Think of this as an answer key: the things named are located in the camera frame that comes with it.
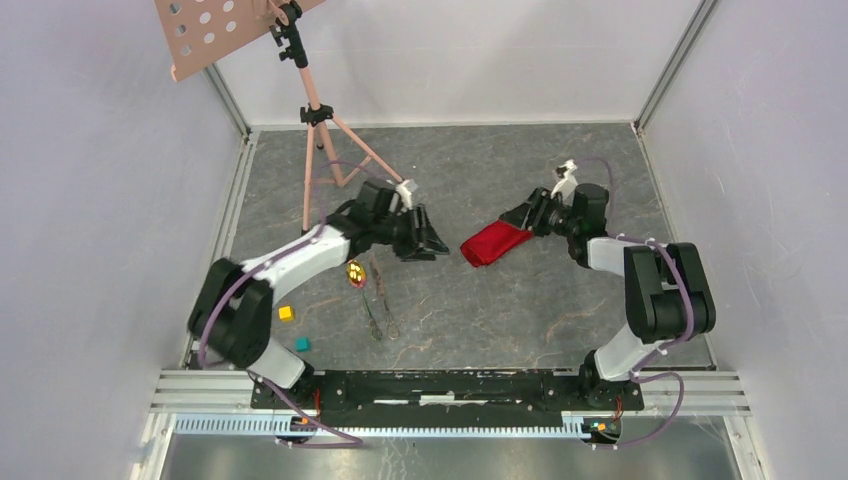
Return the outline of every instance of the yellow cube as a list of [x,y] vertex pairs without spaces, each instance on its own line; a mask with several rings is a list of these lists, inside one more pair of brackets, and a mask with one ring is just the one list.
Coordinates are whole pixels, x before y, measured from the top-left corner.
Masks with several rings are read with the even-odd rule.
[[294,310],[288,305],[285,307],[280,307],[280,321],[281,322],[291,322],[294,320]]

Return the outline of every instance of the small cube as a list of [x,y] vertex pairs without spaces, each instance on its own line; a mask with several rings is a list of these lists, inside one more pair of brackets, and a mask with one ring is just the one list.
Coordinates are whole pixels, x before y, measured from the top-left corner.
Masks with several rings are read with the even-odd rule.
[[298,337],[297,340],[294,341],[294,349],[296,352],[308,352],[312,349],[312,344],[309,343],[309,339],[306,337]]
[[285,307],[280,307],[279,314],[281,322],[291,322],[292,320],[294,320],[294,310],[292,310],[291,306],[289,305],[286,305]]

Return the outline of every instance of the white wall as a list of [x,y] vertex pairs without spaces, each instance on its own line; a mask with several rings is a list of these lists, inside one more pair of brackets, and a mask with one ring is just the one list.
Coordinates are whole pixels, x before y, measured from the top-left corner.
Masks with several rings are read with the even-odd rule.
[[848,3],[721,2],[647,131],[776,478],[844,478]]
[[238,138],[153,2],[0,16],[0,478],[126,478]]
[[[697,0],[327,0],[299,21],[348,123],[634,119]],[[299,124],[303,87],[266,35],[219,62],[253,125]]]

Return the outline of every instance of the tripod leg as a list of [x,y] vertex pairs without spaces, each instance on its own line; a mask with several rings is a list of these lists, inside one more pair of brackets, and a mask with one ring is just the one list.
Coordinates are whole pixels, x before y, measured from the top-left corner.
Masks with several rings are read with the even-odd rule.
[[300,234],[309,231],[309,199],[312,196],[312,154],[315,149],[315,127],[306,129],[306,174],[303,178],[303,228]]
[[342,131],[345,132],[345,134],[348,137],[350,137],[351,140],[353,140],[357,145],[359,145],[359,147],[361,149],[365,150],[365,153],[367,153],[377,163],[379,163],[380,166],[383,167],[383,169],[386,170],[386,172],[388,172],[388,174],[391,175],[392,178],[395,179],[395,181],[397,181],[397,182],[403,181],[403,177],[398,175],[397,172],[392,170],[392,167],[390,167],[388,163],[383,161],[383,159],[380,158],[379,155],[374,153],[374,150],[371,150],[371,147],[369,147],[367,143],[365,143],[361,138],[359,138],[359,136],[357,134],[353,133],[353,130],[351,130],[350,127],[348,127],[347,124],[344,123],[341,118],[339,118],[337,115],[333,115],[333,123],[338,125],[339,128],[341,128]]
[[[324,145],[324,148],[327,150],[327,158],[331,162],[335,162],[339,159],[339,155],[336,153],[336,148],[333,146],[333,140],[330,138],[330,130],[327,129],[327,124],[321,122],[318,124],[318,136],[320,137],[319,143]],[[343,184],[344,176],[342,176],[342,168],[338,165],[331,165],[330,168],[333,169],[333,177],[336,179],[336,185],[341,187]]]

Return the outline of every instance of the floor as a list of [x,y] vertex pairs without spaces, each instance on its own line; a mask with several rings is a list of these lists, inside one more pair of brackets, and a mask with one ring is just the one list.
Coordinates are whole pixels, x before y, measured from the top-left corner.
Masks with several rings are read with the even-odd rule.
[[[399,336],[389,338],[373,282],[365,293],[384,332],[374,340],[361,291],[344,269],[324,272],[284,301],[295,320],[273,322],[274,336],[293,348],[311,340],[303,357],[318,369],[576,367],[624,325],[621,278],[580,268],[564,238],[537,238],[494,265],[472,268],[459,246],[535,187],[553,185],[552,170],[569,158],[603,156],[617,184],[611,231],[670,238],[650,170],[625,124],[392,128],[359,135],[401,175],[420,186],[417,199],[451,255],[401,263],[375,246]],[[333,131],[342,159],[364,157]],[[263,132],[252,163],[232,257],[252,258],[300,235],[305,132]],[[329,176],[324,170],[323,176]],[[320,185],[313,205],[335,209],[355,196],[364,175],[343,189]],[[607,185],[600,166],[581,168],[581,182]],[[313,218],[320,219],[318,208]],[[360,260],[368,260],[371,253]],[[666,365],[710,365],[703,338],[663,359]]]
[[[623,439],[661,420],[628,419]],[[641,447],[593,452],[576,440],[370,438],[364,450],[291,451],[270,437],[177,435],[163,479],[731,480],[740,474],[721,418],[681,418]]]

